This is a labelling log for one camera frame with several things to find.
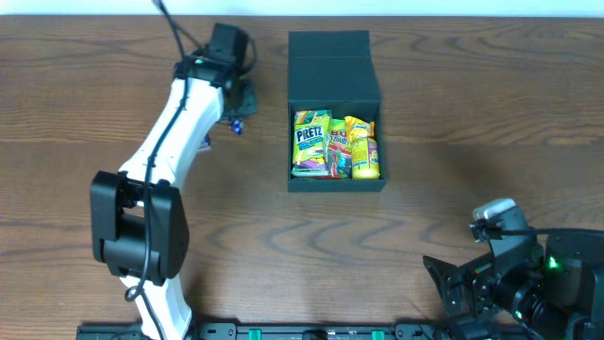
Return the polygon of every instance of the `dark green box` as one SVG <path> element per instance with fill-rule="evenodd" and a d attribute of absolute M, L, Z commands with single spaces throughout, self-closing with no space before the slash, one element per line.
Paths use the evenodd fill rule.
<path fill-rule="evenodd" d="M 378 80 L 371 61 L 368 31 L 290 32 L 288 106 L 290 151 L 288 192 L 379 192 L 386 184 L 386 153 L 380 115 Z M 379 179 L 313 179 L 292 176 L 294 114 L 330 109 L 376 122 Z"/>

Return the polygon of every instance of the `wood grain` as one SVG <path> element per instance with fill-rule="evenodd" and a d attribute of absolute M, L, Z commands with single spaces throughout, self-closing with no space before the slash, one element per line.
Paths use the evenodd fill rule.
<path fill-rule="evenodd" d="M 179 17 L 256 39 L 260 113 L 195 162 L 182 271 L 196 311 L 242 322 L 436 319 L 423 254 L 487 251 L 470 212 L 512 196 L 537 227 L 602 230 L 602 20 Z M 287 32 L 371 30 L 389 182 L 380 194 L 288 194 Z M 176 48 L 160 17 L 0 21 L 0 338 L 73 338 L 131 322 L 92 258 L 89 185 L 165 104 Z"/>

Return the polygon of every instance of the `green connector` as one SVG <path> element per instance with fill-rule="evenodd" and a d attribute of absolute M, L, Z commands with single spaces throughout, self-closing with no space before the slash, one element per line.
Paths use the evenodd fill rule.
<path fill-rule="evenodd" d="M 372 331 L 371 339 L 372 340 L 385 340 L 386 335 L 384 334 L 384 331 Z"/>
<path fill-rule="evenodd" d="M 261 330 L 249 330 L 249 340 L 262 340 L 262 331 Z"/>

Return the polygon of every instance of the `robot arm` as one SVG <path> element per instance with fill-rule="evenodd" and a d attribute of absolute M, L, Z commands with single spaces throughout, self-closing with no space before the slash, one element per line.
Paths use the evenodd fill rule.
<path fill-rule="evenodd" d="M 119 173 L 99 171 L 92 181 L 94 257 L 128 288 L 143 285 L 144 293 L 134 301 L 143 319 L 142 332 L 152 339 L 183 339 L 190 328 L 192 311 L 178 275 L 189 244 L 180 192 L 212 126 L 220 120 L 239 122 L 256 112 L 253 85 L 241 79 L 249 70 L 243 67 L 247 43 L 239 28 L 217 24 L 206 47 L 176 64 L 168 102 L 141 147 Z M 187 97 L 177 113 L 186 85 Z M 239 127 L 233 131 L 241 134 Z M 156 147 L 146 223 L 128 211 L 143 206 L 147 162 Z"/>
<path fill-rule="evenodd" d="M 206 80 L 191 77 L 174 80 L 170 97 L 157 123 L 143 145 L 120 167 L 120 172 L 125 172 L 129 179 L 144 181 L 147 159 L 180 104 L 185 81 L 189 81 L 190 89 L 186 107 L 161 144 L 150 180 L 153 184 L 161 179 L 167 180 L 182 192 L 197 148 L 224 111 L 222 88 L 213 87 Z"/>

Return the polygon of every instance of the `black cable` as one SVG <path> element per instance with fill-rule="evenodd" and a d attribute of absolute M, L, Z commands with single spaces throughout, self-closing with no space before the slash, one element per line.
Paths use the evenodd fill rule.
<path fill-rule="evenodd" d="M 560 233 L 581 233 L 596 237 L 604 236 L 604 230 L 579 229 L 579 228 L 541 228 L 541 229 L 524 229 L 524 230 L 502 230 L 502 236 L 517 236 L 517 235 L 548 235 Z"/>
<path fill-rule="evenodd" d="M 178 52 L 180 54 L 181 60 L 182 60 L 182 62 L 185 62 L 186 55 L 185 55 L 184 48 L 182 46 L 182 41 L 180 40 L 180 37 L 178 36 L 178 25 L 172 20 L 172 16 L 170 16 L 170 13 L 168 13 L 168 10 L 163 5 L 163 2 L 161 0 L 153 0 L 153 3 L 156 5 L 156 7 L 158 7 L 159 11 L 161 11 L 161 13 L 163 13 L 164 17 L 168 21 L 168 24 L 170 25 L 170 28 L 172 28 L 172 32 L 174 33 L 174 37 L 176 39 L 176 45 L 178 47 Z M 125 299 L 128 302 L 134 301 L 137 297 L 142 296 L 144 306 L 147 309 L 147 312 L 149 313 L 149 315 L 151 316 L 151 320 L 155 324 L 155 326 L 158 330 L 159 339 L 161 339 L 161 340 L 165 339 L 163 330 L 161 328 L 161 324 L 159 323 L 157 316 L 153 312 L 153 309 L 151 308 L 151 305 L 149 303 L 149 299 L 147 298 L 146 294 L 144 293 L 144 288 L 143 288 L 144 283 L 146 282 L 147 276 L 149 274 L 149 263 L 150 263 L 150 258 L 151 258 L 151 245 L 152 245 L 152 242 L 151 242 L 151 237 L 152 237 L 151 236 L 151 208 L 152 207 L 151 207 L 151 195 L 150 195 L 150 190 L 151 190 L 150 182 L 151 182 L 151 174 L 152 174 L 153 168 L 155 167 L 155 158 L 158 156 L 159 148 L 161 147 L 163 140 L 166 138 L 166 136 L 170 132 L 170 129 L 172 128 L 172 126 L 174 125 L 176 120 L 178 119 L 178 116 L 180 115 L 182 110 L 185 108 L 185 106 L 187 104 L 188 95 L 189 95 L 189 80 L 187 78 L 185 78 L 184 79 L 184 89 L 183 89 L 182 98 L 180 99 L 180 104 L 178 105 L 178 108 L 176 109 L 174 116 L 172 117 L 172 119 L 170 119 L 170 122 L 168 123 L 166 128 L 163 130 L 163 132 L 159 136 L 158 141 L 156 142 L 155 146 L 153 147 L 153 150 L 151 151 L 151 153 L 149 154 L 149 157 L 147 158 L 147 166 L 146 166 L 146 170 L 145 170 L 145 174 L 144 174 L 144 185 L 143 185 L 143 203 L 144 203 L 144 205 L 143 205 L 143 211 L 144 211 L 143 272 L 141 273 L 141 278 L 139 279 L 139 283 L 136 286 L 132 286 L 132 287 L 128 288 L 126 290 L 126 295 L 125 295 Z"/>
<path fill-rule="evenodd" d="M 159 323 L 158 316 L 155 315 L 153 308 L 151 308 L 151 303 L 149 302 L 149 297 L 147 297 L 147 294 L 145 294 L 144 291 L 141 293 L 141 296 L 143 297 L 144 307 L 147 309 L 147 312 L 151 316 L 151 320 L 153 321 L 153 324 L 155 325 L 156 330 L 158 330 L 159 339 L 161 339 L 161 340 L 165 339 L 165 334 L 163 333 L 163 328 L 161 327 L 161 324 Z"/>

